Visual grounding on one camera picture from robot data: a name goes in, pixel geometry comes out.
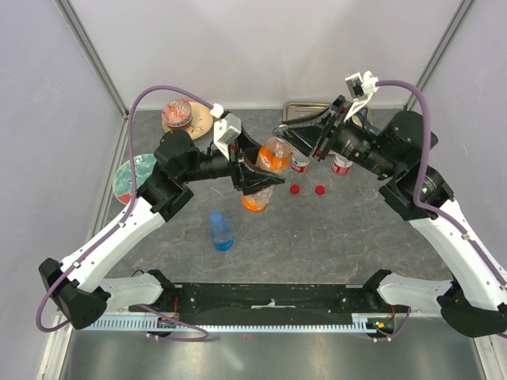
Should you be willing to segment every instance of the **blue plastic bottle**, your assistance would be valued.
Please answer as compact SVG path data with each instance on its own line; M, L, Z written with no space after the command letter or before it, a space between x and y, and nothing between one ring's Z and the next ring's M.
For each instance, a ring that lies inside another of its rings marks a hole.
M214 211L209 215L211 223L209 234L213 245L220 252L226 252L232 247L232 229L229 223L225 221L222 213Z

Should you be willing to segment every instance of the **gray stone surface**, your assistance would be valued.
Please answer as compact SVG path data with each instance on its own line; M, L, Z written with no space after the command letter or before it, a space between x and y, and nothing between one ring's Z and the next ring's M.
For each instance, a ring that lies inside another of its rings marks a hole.
M383 127L395 110L374 110ZM234 111L259 142L280 124L281 110ZM160 112L135 117L135 153L153 152L162 136ZM198 140L202 149L211 134ZM131 275L136 269L160 269L174 281L252 283L363 283L378 269L403 276L446 279L449 272L429 243L403 222L377 192L376 177L354 165L347 176L331 171L331 160L313 161L305 173L289 169L268 209L246 211L229 178L191 183L195 196L175 218L142 240L110 272ZM301 192L288 188L297 183ZM314 188L326 186L317 196ZM109 219L123 208L111 202ZM223 212L234 229L234 247L214 250L208 217Z

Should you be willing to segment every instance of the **white wall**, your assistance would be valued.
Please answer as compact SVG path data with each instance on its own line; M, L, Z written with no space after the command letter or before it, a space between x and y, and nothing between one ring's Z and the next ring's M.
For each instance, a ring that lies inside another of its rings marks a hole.
M348 94L347 74L416 82L459 0L72 0L125 102L172 84L228 107ZM386 90L372 105L402 105ZM157 93L142 108L162 108Z
M507 2L475 2L427 90L435 166L507 267ZM507 341L497 338L507 358Z
M53 1L2 0L0 51L0 378L25 380L48 337L37 269L85 242L120 114Z

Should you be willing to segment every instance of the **floor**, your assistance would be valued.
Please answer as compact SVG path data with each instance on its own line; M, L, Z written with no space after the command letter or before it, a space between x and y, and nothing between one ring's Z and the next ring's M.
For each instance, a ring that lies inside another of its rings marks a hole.
M234 111L259 142L280 124L281 110ZM383 127L395 110L374 110ZM135 116L135 154L151 153L162 137L160 112ZM204 149L211 134L197 140ZM288 188L297 183L301 192ZM317 196L317 184L326 194ZM243 209L231 179L191 183L195 196L172 220L141 241L110 272L131 275L136 269L160 269L174 281L253 283L363 283L378 269L404 276L448 279L448 269L429 243L384 202L381 183L354 165L345 177L331 171L331 160L313 161L305 173L287 171L262 214ZM113 199L109 220L123 206ZM215 251L208 217L223 212L234 229L234 248Z
M204 343L75 331L60 380L485 380L474 341L410 319L390 343L340 333L214 333Z

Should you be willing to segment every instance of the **red cap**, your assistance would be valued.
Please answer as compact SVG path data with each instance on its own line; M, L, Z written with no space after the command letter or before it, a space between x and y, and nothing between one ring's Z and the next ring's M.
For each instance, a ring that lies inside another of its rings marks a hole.
M291 193L297 194L299 192L299 186L297 184L294 184L291 186Z
M315 188L315 192L321 196L326 192L326 188L320 184Z

